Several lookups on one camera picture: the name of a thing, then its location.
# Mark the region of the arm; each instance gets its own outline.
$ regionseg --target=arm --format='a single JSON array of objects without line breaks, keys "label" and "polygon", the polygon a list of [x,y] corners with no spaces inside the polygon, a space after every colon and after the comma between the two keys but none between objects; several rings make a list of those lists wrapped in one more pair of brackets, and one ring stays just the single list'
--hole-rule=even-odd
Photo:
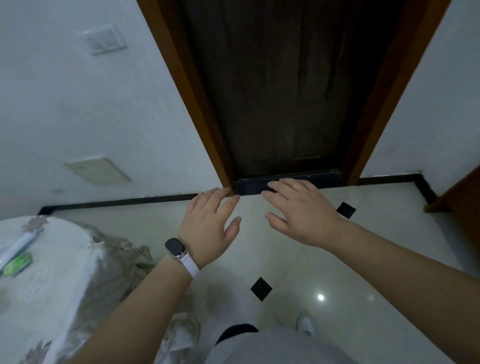
[{"label": "arm", "polygon": [[[240,218],[225,223],[240,197],[220,208],[228,188],[199,194],[188,205],[178,239],[199,268],[220,257],[240,231]],[[152,363],[175,308],[192,278],[177,259],[167,255],[98,328],[72,363]]]},{"label": "arm", "polygon": [[480,361],[480,280],[344,220],[307,181],[269,186],[278,193],[262,195],[285,215],[267,213],[272,228],[337,256],[454,361]]}]

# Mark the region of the white wall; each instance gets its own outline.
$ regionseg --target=white wall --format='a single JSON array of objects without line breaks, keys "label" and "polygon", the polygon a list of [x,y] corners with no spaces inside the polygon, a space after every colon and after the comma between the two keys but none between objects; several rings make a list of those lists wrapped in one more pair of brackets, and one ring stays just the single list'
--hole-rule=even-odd
[{"label": "white wall", "polygon": [[[109,23],[128,48],[88,54],[76,33]],[[220,185],[135,0],[3,0],[0,49],[0,218]],[[96,187],[63,166],[92,155],[132,182]]]},{"label": "white wall", "polygon": [[480,164],[480,1],[452,0],[362,177],[421,171],[438,194]]}]

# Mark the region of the left hand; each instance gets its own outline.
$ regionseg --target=left hand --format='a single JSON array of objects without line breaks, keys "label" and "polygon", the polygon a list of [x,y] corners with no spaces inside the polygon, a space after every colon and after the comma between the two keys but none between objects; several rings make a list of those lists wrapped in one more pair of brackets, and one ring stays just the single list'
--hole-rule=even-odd
[{"label": "left hand", "polygon": [[236,195],[220,206],[228,191],[229,188],[217,187],[198,194],[190,201],[183,217],[178,240],[200,269],[219,258],[240,231],[240,216],[234,218],[225,230],[225,223],[240,200]]}]

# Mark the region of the hand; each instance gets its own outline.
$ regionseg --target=hand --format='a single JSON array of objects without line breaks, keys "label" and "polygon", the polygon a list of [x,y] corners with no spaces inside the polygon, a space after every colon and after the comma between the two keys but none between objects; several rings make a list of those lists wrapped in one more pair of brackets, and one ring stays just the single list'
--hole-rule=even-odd
[{"label": "hand", "polygon": [[229,188],[217,187],[195,196],[180,225],[178,240],[200,269],[219,258],[240,231],[239,216],[225,230],[225,223],[240,200],[240,196],[233,196],[219,208],[228,191]]},{"label": "hand", "polygon": [[269,182],[268,187],[277,193],[263,191],[262,196],[279,209],[286,219],[267,212],[265,217],[273,229],[300,243],[326,250],[338,241],[346,221],[313,184],[282,178]]}]

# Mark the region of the white watch strap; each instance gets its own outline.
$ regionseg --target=white watch strap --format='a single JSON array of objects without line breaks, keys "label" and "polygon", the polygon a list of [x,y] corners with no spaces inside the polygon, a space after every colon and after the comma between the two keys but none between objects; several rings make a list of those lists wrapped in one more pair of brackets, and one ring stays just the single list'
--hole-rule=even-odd
[{"label": "white watch strap", "polygon": [[190,254],[185,254],[185,256],[180,259],[180,261],[185,266],[185,268],[187,268],[187,271],[190,273],[193,279],[198,277],[198,275],[200,274],[200,269],[198,269]]}]

